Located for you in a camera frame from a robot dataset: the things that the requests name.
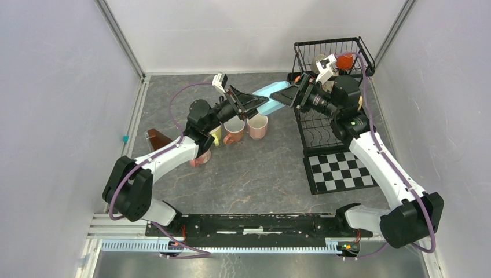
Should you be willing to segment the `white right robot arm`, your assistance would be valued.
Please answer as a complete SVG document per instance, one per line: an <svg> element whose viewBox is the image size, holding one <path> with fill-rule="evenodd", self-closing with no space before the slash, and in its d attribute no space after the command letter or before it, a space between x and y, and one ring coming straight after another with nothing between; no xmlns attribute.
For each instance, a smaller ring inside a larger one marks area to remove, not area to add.
<svg viewBox="0 0 491 278"><path fill-rule="evenodd" d="M354 203L337 210L336 232L350 236L363 229L383 236L388 245L412 245L425 253L436 250L435 234L444 208L440 194L428 193L395 160L383 145L368 108L360 109L365 91L350 76L338 76L332 90L303 74L297 83L270 94L272 100L302 112L315 110L331 118L335 137L367 168L381 188L389 209L381 210Z"/></svg>

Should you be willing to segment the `salmon floral mug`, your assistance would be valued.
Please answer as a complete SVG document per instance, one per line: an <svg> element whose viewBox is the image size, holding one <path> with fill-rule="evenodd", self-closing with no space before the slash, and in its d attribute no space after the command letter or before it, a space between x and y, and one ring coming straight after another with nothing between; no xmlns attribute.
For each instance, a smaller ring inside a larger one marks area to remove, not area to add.
<svg viewBox="0 0 491 278"><path fill-rule="evenodd" d="M223 143L225 145L237 143L243 139L246 123L238 116L228 120L223 126L226 130L226 135L223 138Z"/></svg>

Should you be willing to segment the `light pink hexagonal mug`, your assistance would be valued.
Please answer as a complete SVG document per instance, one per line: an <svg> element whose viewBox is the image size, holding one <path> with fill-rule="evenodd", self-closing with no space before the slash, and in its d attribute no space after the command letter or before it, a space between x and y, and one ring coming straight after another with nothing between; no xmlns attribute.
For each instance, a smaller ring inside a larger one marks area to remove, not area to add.
<svg viewBox="0 0 491 278"><path fill-rule="evenodd" d="M247 120L248 133L253 140L261 140L267 133L268 129L268 117L262 115L255 115L251 119Z"/></svg>

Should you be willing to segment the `light blue hexagonal mug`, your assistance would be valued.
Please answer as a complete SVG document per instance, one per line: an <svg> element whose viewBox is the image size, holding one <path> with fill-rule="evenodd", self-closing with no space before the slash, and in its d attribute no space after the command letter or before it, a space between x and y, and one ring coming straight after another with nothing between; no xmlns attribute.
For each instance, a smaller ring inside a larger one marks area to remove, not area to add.
<svg viewBox="0 0 491 278"><path fill-rule="evenodd" d="M285 106L284 104L272 99L270 97L270 95L272 93L277 92L277 91L286 89L289 86L290 86L290 83L287 81L278 81L278 82L271 83L271 84L269 84L269 85L267 85L261 89L254 91L252 93L253 95L263 96L263 97L268 98L268 101L266 103L260 105L257 108L258 113L262 116L268 116L269 114L276 112L277 110L284 107Z"/></svg>

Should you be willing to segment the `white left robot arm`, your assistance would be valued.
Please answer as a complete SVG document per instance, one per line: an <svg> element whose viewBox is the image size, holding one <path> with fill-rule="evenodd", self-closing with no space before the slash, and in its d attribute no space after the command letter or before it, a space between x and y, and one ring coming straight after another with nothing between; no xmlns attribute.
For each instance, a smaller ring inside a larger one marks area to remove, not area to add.
<svg viewBox="0 0 491 278"><path fill-rule="evenodd" d="M155 222L166 235L177 235L182 221L173 206L152 197L154 183L208 151L214 142L210 131L234 117L242 120L256 115L268 101L268 97L243 93L233 86L213 107L204 99L195 100L186 126L177 126L177 139L148 155L136 159L122 156L116 161L102 194L110 219Z"/></svg>

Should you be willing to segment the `pink patterned mug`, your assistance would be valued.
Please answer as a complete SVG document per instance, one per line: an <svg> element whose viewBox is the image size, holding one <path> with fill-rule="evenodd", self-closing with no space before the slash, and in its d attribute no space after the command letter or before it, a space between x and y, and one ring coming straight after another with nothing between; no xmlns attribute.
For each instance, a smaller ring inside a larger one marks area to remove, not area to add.
<svg viewBox="0 0 491 278"><path fill-rule="evenodd" d="M192 159L189 161L189 164L196 168L196 167L199 167L205 163L207 163L209 160L211 159L211 150L209 149L208 151L206 151L204 154L202 154L201 156L195 158L195 159Z"/></svg>

